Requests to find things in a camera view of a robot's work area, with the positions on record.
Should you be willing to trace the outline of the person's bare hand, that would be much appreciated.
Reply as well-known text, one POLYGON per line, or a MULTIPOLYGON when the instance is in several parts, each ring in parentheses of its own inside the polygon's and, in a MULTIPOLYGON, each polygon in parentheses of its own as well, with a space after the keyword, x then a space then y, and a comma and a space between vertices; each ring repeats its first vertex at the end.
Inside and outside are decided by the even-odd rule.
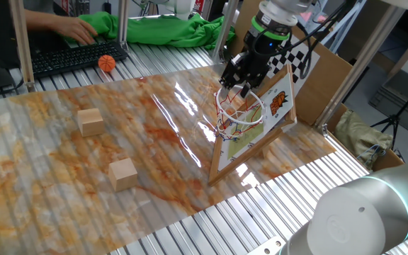
POLYGON ((82 45, 95 43, 94 37, 98 35, 92 25, 74 17, 56 16, 51 29, 60 35, 76 40, 82 45))

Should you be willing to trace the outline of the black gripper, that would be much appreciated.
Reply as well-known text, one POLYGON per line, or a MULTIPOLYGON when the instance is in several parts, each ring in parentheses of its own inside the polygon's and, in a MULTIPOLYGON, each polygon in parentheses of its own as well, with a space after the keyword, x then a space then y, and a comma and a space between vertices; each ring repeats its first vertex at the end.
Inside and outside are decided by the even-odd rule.
POLYGON ((247 32, 244 38, 245 51, 233 57, 220 78, 225 89, 241 85, 240 96, 246 98, 251 87, 258 87, 270 70, 269 60, 283 49, 282 44, 289 40, 290 35, 277 40, 266 36, 258 37, 259 31, 247 32))

